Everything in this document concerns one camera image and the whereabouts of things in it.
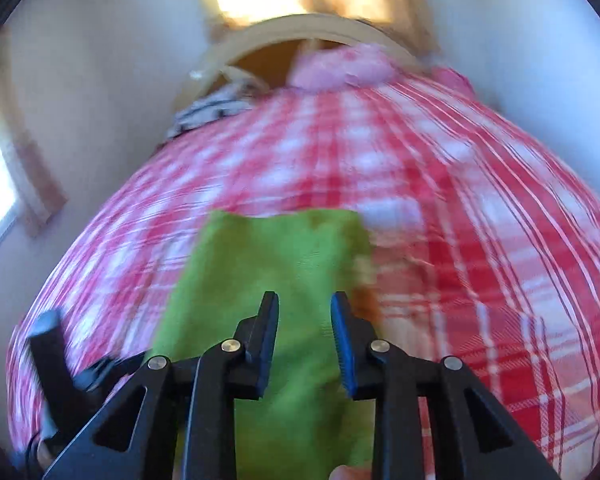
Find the operator right hand thumb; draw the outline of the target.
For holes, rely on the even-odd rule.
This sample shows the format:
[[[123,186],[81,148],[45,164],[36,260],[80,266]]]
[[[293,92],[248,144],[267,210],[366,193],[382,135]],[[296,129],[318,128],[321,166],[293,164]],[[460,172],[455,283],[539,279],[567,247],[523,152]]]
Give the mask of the operator right hand thumb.
[[[370,468],[341,465],[336,467],[329,475],[329,480],[370,480]]]

